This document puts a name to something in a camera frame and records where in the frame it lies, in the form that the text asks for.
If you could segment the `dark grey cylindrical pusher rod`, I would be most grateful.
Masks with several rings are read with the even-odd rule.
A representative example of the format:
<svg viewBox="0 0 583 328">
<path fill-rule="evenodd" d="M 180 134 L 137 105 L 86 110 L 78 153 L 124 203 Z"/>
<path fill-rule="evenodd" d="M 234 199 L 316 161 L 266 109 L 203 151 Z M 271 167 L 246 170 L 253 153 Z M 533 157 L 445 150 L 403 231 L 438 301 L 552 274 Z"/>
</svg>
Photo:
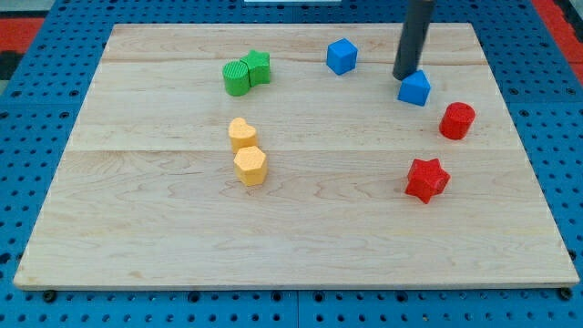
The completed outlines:
<svg viewBox="0 0 583 328">
<path fill-rule="evenodd" d="M 394 61 L 393 76 L 397 80 L 402 81 L 417 70 L 434 9 L 435 0 L 408 1 Z"/>
</svg>

